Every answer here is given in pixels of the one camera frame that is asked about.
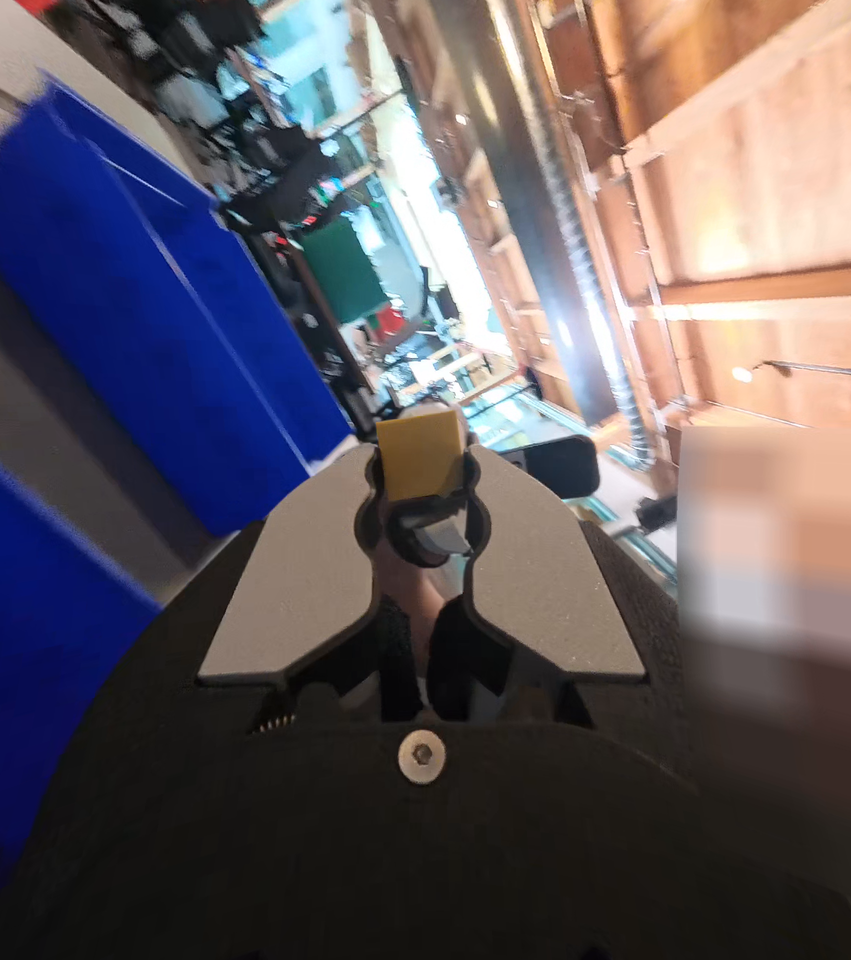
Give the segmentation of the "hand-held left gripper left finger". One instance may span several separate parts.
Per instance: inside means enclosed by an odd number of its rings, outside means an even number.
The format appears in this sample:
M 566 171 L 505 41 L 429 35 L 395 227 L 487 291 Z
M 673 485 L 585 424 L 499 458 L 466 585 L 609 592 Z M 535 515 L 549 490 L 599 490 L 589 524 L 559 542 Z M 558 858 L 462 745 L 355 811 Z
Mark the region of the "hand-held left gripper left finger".
M 360 513 L 377 449 L 360 443 L 267 516 L 199 667 L 203 685 L 285 685 L 371 618 L 372 561 Z

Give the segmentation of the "wall lamp with bulb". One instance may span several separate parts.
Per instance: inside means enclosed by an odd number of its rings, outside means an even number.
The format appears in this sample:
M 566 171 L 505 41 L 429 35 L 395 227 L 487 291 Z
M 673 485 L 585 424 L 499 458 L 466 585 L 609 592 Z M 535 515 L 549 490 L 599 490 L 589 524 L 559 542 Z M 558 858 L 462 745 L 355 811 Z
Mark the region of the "wall lamp with bulb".
M 783 360 L 763 360 L 753 366 L 734 366 L 731 369 L 731 376 L 738 382 L 750 383 L 761 369 L 774 370 L 784 378 L 789 378 L 796 372 L 851 378 L 851 366 L 798 363 Z

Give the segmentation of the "black rectangular duct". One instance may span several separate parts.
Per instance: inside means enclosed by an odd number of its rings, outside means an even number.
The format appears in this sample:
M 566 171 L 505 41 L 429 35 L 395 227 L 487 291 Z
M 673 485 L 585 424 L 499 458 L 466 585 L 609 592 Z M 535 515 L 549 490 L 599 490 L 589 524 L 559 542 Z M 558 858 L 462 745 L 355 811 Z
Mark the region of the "black rectangular duct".
M 515 46 L 510 24 L 505 23 L 503 48 L 488 2 L 438 1 L 429 6 L 579 416 L 586 425 L 597 425 L 616 414 L 617 406 L 528 126 L 532 102 L 516 89 L 507 60 Z

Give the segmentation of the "black office chair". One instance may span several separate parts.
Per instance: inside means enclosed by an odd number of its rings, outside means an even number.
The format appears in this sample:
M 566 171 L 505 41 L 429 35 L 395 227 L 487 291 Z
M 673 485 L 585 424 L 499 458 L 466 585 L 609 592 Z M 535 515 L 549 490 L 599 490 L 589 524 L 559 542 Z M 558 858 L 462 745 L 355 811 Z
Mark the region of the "black office chair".
M 223 220 L 242 221 L 246 225 L 238 229 L 246 233 L 303 222 L 317 203 L 318 187 L 338 175 L 336 160 L 300 125 L 270 127 L 258 144 L 266 148 L 267 173 L 220 202 L 217 213 Z

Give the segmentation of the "grey flexible duct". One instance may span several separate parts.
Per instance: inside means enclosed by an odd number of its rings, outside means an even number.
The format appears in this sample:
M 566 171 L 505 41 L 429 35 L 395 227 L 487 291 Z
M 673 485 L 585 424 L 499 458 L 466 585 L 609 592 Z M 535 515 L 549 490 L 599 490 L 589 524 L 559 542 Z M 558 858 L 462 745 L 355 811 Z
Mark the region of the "grey flexible duct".
M 625 461 L 631 470 L 649 474 L 657 460 L 656 431 L 648 424 L 646 408 L 634 386 L 627 362 L 629 351 L 621 346 L 619 330 L 589 245 L 579 198 L 581 190 L 574 179 L 574 158 L 560 119 L 558 95 L 551 86 L 541 49 L 541 30 L 534 25 L 530 2 L 514 2 L 514 7 L 515 45 L 522 60 L 525 92 L 530 101 L 524 108 L 525 124 L 554 211 L 564 258 L 585 309 L 616 409 L 628 427 L 630 452 L 624 456 Z

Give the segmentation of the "yellow wooden cube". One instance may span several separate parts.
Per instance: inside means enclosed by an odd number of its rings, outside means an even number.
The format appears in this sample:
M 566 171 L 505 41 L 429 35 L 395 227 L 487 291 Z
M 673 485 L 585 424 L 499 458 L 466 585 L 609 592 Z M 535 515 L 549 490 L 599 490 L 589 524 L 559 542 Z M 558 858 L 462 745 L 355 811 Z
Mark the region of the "yellow wooden cube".
M 446 498 L 462 486 L 467 431 L 454 414 L 402 414 L 380 421 L 375 431 L 390 503 Z

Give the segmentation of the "person's right hand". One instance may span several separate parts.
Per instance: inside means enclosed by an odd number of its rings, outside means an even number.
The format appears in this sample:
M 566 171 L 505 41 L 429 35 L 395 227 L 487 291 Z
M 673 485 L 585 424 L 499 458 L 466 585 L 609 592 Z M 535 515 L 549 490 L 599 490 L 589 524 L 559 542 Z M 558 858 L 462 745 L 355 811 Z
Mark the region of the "person's right hand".
M 434 623 L 463 591 L 464 577 L 454 559 L 437 568 L 422 568 L 385 550 L 375 553 L 373 567 L 379 591 L 417 621 Z

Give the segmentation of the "green storage box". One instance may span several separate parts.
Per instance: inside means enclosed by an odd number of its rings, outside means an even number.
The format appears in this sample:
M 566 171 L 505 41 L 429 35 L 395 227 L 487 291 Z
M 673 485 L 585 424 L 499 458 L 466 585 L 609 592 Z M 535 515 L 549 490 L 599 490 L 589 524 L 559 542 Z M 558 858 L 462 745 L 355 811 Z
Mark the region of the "green storage box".
M 362 321 L 387 305 L 380 277 L 346 217 L 303 235 L 300 246 L 339 326 Z

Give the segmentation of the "blue plastic bin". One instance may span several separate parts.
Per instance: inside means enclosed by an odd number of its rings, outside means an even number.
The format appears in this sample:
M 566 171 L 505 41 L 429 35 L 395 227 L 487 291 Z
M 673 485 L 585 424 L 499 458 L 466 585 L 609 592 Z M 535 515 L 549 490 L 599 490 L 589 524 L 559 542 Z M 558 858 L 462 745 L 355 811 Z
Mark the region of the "blue plastic bin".
M 0 466 L 0 889 L 80 719 L 161 609 Z
M 216 198 L 51 76 L 0 138 L 0 277 L 210 534 L 353 436 Z

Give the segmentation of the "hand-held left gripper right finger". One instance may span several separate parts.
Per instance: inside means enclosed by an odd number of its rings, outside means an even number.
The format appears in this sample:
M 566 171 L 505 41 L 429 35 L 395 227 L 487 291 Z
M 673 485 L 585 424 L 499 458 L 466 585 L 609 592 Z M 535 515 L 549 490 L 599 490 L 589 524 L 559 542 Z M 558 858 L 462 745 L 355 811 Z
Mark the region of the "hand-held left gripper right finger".
M 635 683 L 647 669 L 576 514 L 518 465 L 468 449 L 483 538 L 468 570 L 480 626 L 511 648 L 511 683 Z

